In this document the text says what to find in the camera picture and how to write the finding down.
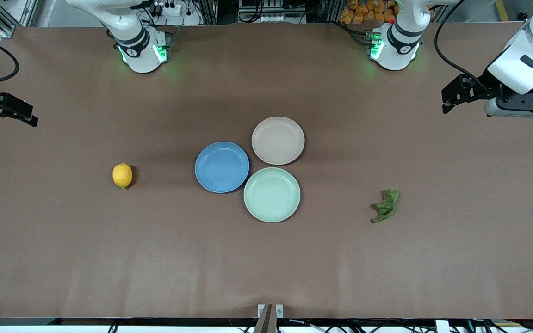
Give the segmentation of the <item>pale green plastic plate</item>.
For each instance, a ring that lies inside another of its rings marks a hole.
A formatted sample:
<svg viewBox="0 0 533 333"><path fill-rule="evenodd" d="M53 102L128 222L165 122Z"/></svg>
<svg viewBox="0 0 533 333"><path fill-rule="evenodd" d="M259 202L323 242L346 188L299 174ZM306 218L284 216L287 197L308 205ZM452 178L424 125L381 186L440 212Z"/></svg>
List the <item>pale green plastic plate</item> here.
<svg viewBox="0 0 533 333"><path fill-rule="evenodd" d="M253 217L278 223L290 218L299 207L302 190L292 173L282 168L263 168L253 173L243 190L243 201Z"/></svg>

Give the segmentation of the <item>white power strip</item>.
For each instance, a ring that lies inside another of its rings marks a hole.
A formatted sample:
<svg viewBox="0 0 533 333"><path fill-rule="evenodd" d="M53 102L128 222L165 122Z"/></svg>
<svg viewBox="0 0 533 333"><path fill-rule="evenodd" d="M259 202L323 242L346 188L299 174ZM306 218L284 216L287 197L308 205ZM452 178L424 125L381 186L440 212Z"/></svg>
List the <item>white power strip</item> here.
<svg viewBox="0 0 533 333"><path fill-rule="evenodd" d="M145 9L155 25L192 26L205 23L200 6L194 0L150 0Z"/></svg>

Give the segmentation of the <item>blue plastic plate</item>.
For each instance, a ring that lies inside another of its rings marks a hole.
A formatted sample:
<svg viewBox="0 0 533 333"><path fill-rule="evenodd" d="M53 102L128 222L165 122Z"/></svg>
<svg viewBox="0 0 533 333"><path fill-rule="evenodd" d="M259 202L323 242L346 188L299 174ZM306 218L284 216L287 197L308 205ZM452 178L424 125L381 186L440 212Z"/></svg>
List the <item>blue plastic plate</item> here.
<svg viewBox="0 0 533 333"><path fill-rule="evenodd" d="M228 141L215 142L197 156L194 173L201 187L218 194L232 192L249 177L250 159L241 146Z"/></svg>

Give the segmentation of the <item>yellow lemon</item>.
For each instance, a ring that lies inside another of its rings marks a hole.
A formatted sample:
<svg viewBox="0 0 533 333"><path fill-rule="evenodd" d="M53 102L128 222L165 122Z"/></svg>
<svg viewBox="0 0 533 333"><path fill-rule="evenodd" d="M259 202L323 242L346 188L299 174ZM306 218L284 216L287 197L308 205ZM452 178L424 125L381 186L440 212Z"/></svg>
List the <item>yellow lemon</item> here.
<svg viewBox="0 0 533 333"><path fill-rule="evenodd" d="M131 166L125 163L116 165L112 170L112 180L117 187L128 188L133 181Z"/></svg>

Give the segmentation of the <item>green lettuce leaf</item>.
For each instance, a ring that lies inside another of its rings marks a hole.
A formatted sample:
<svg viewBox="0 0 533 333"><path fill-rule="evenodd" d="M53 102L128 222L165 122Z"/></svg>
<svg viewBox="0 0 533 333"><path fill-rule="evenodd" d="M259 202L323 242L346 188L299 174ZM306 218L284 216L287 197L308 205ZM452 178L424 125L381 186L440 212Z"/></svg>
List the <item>green lettuce leaf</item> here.
<svg viewBox="0 0 533 333"><path fill-rule="evenodd" d="M376 211L376 217L371 219L372 223L379 223L388 220L396 211L397 203L400 198L400 190L397 188L389 188L381 192L381 202L372 204L372 208Z"/></svg>

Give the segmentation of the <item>brown table cover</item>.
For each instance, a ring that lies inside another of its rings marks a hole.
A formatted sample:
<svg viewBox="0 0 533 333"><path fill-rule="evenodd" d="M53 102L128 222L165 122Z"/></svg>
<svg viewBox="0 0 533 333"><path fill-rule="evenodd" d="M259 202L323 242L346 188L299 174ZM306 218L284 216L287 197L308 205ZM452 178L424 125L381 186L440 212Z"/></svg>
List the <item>brown table cover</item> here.
<svg viewBox="0 0 533 333"><path fill-rule="evenodd" d="M136 74L104 28L17 29L0 92L39 123L0 119L0 317L533 318L533 119L443 114L434 32L390 72L333 25L185 27ZM273 116L305 148L298 210L270 224L194 164L231 141L265 168L250 137Z"/></svg>

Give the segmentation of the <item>bag of orange items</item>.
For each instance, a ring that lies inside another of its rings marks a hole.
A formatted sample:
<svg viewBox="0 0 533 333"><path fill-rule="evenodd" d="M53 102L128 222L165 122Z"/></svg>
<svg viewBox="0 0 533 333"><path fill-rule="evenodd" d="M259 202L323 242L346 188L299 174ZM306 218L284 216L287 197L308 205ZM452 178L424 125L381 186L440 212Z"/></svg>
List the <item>bag of orange items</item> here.
<svg viewBox="0 0 533 333"><path fill-rule="evenodd" d="M339 22L345 25L374 20L393 23L399 9L395 0L344 0Z"/></svg>

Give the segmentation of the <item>beige pink plastic plate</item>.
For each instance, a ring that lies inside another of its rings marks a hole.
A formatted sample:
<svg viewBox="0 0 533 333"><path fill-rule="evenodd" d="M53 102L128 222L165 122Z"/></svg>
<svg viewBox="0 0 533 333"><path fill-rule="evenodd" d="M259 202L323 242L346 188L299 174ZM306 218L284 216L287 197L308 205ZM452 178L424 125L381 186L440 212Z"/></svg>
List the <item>beige pink plastic plate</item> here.
<svg viewBox="0 0 533 333"><path fill-rule="evenodd" d="M260 122L251 135L256 156L269 165L287 165L299 158L305 147L302 127L287 117L270 117Z"/></svg>

